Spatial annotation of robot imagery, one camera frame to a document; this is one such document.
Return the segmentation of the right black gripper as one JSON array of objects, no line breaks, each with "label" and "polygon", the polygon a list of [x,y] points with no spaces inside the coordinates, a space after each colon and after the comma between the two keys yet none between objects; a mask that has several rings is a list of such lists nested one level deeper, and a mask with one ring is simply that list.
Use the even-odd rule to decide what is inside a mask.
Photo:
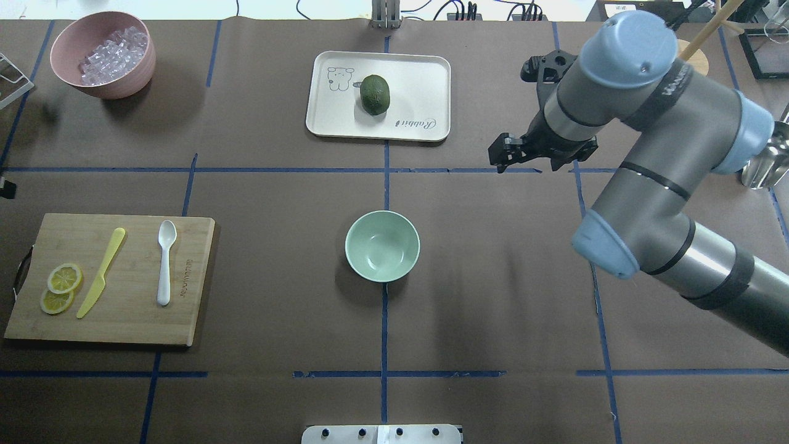
[{"label": "right black gripper", "polygon": [[566,51],[552,51],[524,62],[520,78],[536,84],[540,110],[520,138],[500,134],[488,147],[489,163],[499,174],[513,164],[538,158],[549,159],[550,168],[557,171],[564,164],[587,160],[597,149],[599,126],[571,117],[558,98],[558,85],[576,59]]}]

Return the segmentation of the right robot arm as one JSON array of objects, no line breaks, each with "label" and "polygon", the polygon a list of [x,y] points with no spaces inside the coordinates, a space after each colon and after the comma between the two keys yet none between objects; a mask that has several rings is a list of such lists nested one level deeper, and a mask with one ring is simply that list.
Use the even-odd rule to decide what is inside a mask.
[{"label": "right robot arm", "polygon": [[786,355],[787,275],[682,211],[706,175],[735,173],[760,154],[769,112],[697,73],[664,20],[639,9],[608,18],[579,56],[555,51],[521,75],[538,84],[540,110],[524,135],[491,143],[490,164],[502,173],[540,157],[553,170],[584,161],[619,119],[640,136],[586,210],[574,249],[617,278],[654,276]]}]

